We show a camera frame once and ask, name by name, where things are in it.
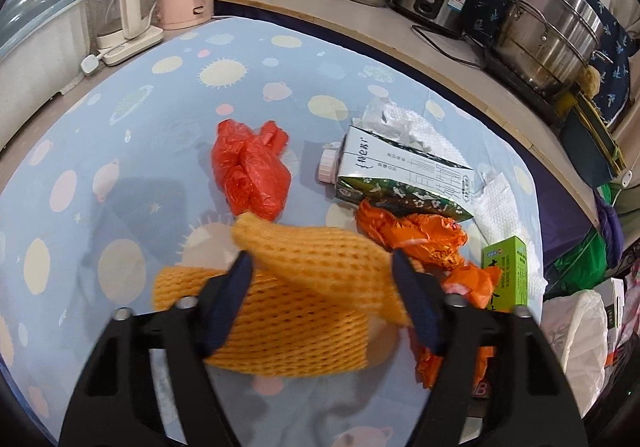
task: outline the white box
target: white box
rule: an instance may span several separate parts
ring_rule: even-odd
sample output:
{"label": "white box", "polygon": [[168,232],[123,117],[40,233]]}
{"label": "white box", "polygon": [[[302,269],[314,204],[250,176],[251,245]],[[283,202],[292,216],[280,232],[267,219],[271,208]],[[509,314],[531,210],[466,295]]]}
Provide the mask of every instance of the white box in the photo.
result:
{"label": "white box", "polygon": [[607,313],[607,361],[605,366],[613,364],[613,355],[622,330],[622,312],[625,308],[625,282],[622,279],[609,278],[594,290],[602,297]]}

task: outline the green box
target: green box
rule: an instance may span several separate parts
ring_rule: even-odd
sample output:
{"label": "green box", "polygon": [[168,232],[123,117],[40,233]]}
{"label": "green box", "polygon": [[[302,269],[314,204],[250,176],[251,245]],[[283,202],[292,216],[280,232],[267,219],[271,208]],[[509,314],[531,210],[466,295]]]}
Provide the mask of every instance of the green box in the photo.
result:
{"label": "green box", "polygon": [[517,304],[527,304],[527,246],[517,236],[511,236],[484,247],[482,268],[500,267],[500,283],[487,307],[489,310],[510,312]]}

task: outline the orange plastic bag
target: orange plastic bag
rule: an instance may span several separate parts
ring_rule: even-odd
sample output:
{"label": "orange plastic bag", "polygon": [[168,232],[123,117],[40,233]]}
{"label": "orange plastic bag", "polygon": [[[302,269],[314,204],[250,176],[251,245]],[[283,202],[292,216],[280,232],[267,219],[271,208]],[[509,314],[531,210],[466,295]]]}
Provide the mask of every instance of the orange plastic bag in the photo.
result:
{"label": "orange plastic bag", "polygon": [[232,119],[219,123],[211,165],[235,216],[251,211],[273,221],[282,212],[291,175],[279,156],[288,141],[289,135],[273,120],[266,122],[258,135]]}
{"label": "orange plastic bag", "polygon": [[[441,286],[446,293],[458,293],[465,296],[473,306],[486,308],[501,275],[502,271],[498,267],[479,268],[470,263],[454,268],[449,277],[441,283]],[[484,377],[489,357],[493,356],[494,349],[492,347],[479,348],[474,387]],[[429,348],[421,350],[420,359],[415,369],[422,377],[424,387],[429,389],[433,387],[441,364],[442,357],[433,355]]]}
{"label": "orange plastic bag", "polygon": [[[476,360],[476,370],[474,372],[474,388],[482,379],[486,373],[486,367],[489,362],[489,357],[493,357],[495,354],[494,348],[491,346],[482,346],[478,348],[478,358]],[[433,389],[433,385],[438,378],[438,371],[442,366],[442,357],[433,355],[429,348],[423,348],[420,360],[418,360],[415,370],[422,379],[422,385],[427,389]]]}
{"label": "orange plastic bag", "polygon": [[476,308],[486,308],[500,281],[500,267],[480,268],[469,263],[451,270],[441,284],[446,293],[458,293]]}
{"label": "orange plastic bag", "polygon": [[452,218],[437,214],[411,214],[396,218],[391,212],[360,203],[358,226],[379,245],[402,249],[421,263],[432,263],[446,270],[464,264],[458,249],[466,243],[466,234]]}

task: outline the white kettle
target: white kettle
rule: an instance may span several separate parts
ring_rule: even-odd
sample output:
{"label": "white kettle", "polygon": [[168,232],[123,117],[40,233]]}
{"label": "white kettle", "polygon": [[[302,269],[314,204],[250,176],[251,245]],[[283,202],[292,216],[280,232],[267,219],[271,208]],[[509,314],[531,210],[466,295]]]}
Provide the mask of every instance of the white kettle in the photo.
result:
{"label": "white kettle", "polygon": [[116,64],[162,40],[151,26],[149,0],[89,0],[96,46],[106,64]]}

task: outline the white paper towel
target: white paper towel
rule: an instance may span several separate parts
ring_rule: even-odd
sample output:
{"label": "white paper towel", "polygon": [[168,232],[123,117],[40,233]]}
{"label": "white paper towel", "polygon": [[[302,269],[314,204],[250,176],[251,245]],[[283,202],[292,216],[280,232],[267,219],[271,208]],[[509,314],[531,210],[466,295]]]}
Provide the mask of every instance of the white paper towel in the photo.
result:
{"label": "white paper towel", "polygon": [[486,182],[484,190],[474,199],[474,220],[482,236],[490,245],[508,237],[517,236],[527,246],[529,309],[537,322],[540,322],[546,280],[536,248],[520,221],[515,196],[504,174],[500,173],[484,180]]}
{"label": "white paper towel", "polygon": [[353,119],[353,125],[414,150],[432,153],[459,166],[469,167],[458,148],[439,134],[424,117],[400,108],[388,98],[371,101],[362,117]]}

